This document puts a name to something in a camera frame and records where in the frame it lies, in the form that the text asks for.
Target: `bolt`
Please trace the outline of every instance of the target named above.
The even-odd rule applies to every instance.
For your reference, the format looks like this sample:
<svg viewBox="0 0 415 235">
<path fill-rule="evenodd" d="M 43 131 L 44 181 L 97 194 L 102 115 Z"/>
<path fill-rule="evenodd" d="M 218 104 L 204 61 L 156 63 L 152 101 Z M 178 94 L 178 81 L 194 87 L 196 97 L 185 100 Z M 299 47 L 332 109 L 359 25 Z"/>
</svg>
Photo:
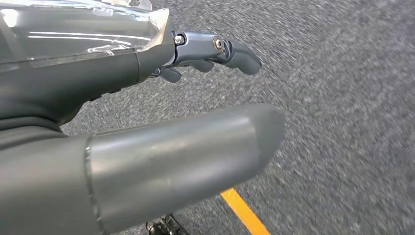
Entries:
<svg viewBox="0 0 415 235">
<path fill-rule="evenodd" d="M 217 52 L 222 53 L 223 51 L 223 42 L 220 38 L 216 37 L 213 39 L 213 45 L 215 46 L 215 50 Z"/>
<path fill-rule="evenodd" d="M 184 37 L 182 35 L 174 36 L 174 44 L 181 45 L 184 43 Z"/>
</svg>

